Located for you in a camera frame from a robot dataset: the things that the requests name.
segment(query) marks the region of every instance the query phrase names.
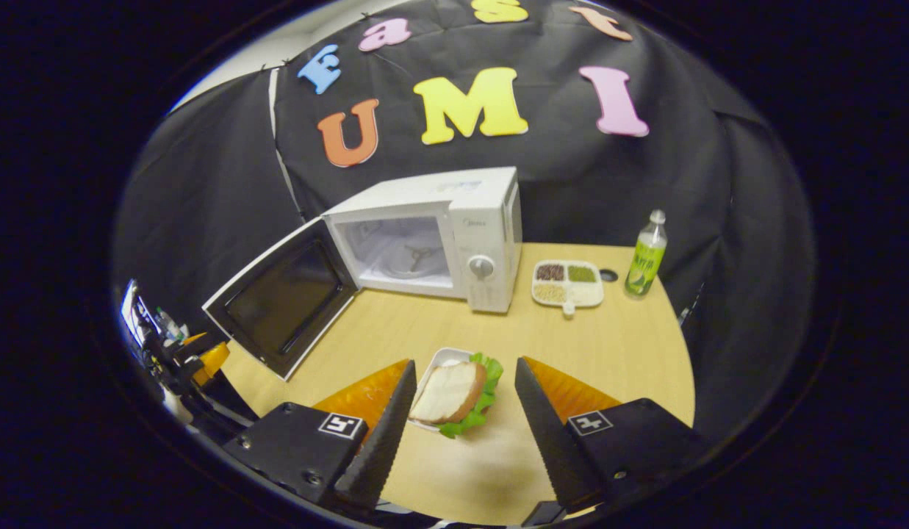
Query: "plastic bottle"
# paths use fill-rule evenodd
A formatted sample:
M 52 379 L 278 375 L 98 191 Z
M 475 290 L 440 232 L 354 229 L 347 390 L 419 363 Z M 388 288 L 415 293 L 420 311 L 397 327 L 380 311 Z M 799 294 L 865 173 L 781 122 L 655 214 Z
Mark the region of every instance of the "plastic bottle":
M 633 261 L 625 280 L 625 292 L 632 298 L 643 298 L 656 278 L 663 252 L 667 249 L 667 233 L 663 231 L 663 223 L 666 221 L 667 216 L 663 210 L 653 210 L 650 224 L 640 230 L 640 235 L 636 238 Z
M 157 325 L 166 332 L 166 339 L 170 342 L 180 342 L 183 340 L 183 331 L 179 329 L 179 325 L 173 321 L 173 318 L 169 314 L 166 314 L 163 309 L 157 307 Z

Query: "bread slice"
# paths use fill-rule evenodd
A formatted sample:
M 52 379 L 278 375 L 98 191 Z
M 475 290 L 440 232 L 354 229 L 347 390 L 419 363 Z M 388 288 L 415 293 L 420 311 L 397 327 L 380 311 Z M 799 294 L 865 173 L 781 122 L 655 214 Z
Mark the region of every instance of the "bread slice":
M 443 425 L 461 422 L 484 392 L 487 368 L 475 361 L 435 367 L 409 412 L 409 419 Z

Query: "white microwave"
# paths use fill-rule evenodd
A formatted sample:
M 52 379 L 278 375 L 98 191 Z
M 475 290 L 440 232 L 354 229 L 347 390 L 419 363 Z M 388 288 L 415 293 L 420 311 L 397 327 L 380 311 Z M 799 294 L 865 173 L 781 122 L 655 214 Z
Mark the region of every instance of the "white microwave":
M 362 288 L 507 312 L 521 250 L 516 168 L 383 181 L 268 248 L 203 311 L 286 381 Z

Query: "microwave control knob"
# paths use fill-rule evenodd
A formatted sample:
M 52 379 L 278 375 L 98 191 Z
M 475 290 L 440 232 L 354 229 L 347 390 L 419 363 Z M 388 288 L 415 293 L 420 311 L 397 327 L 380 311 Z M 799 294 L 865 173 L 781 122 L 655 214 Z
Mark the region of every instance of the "microwave control knob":
M 474 255 L 467 260 L 467 267 L 478 280 L 490 277 L 494 273 L 494 262 L 484 255 Z

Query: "black cloth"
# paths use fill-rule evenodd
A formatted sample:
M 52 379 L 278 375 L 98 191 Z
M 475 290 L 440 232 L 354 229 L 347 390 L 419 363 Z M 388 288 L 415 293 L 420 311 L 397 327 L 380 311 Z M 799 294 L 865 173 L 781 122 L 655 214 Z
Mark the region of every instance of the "black cloth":
M 612 39 L 569 11 L 575 6 L 523 2 L 527 21 L 485 24 L 464 2 L 422 0 L 357 21 L 279 74 L 280 153 L 313 215 L 377 181 L 495 165 L 519 168 L 527 241 L 633 245 L 649 213 L 663 209 L 669 247 L 659 275 L 676 314 L 687 311 L 696 426 L 726 438 L 783 380 L 810 314 L 816 256 L 797 172 L 766 121 L 702 61 L 626 14 L 595 7 L 633 36 Z M 408 19 L 408 40 L 356 49 L 364 30 L 397 17 Z M 339 46 L 341 77 L 317 95 L 297 73 L 329 44 Z M 649 135 L 597 130 L 601 108 L 583 66 L 629 74 Z M 528 132 L 455 130 L 450 142 L 422 144 L 424 103 L 413 86 L 443 76 L 467 93 L 491 67 L 517 71 L 512 86 Z M 317 123 L 346 113 L 352 148 L 360 131 L 350 108 L 370 98 L 379 100 L 377 150 L 350 168 L 330 164 Z
M 203 303 L 302 224 L 275 155 L 269 71 L 213 87 L 166 116 L 140 154 L 115 225 L 115 287 L 136 278 L 191 334 Z

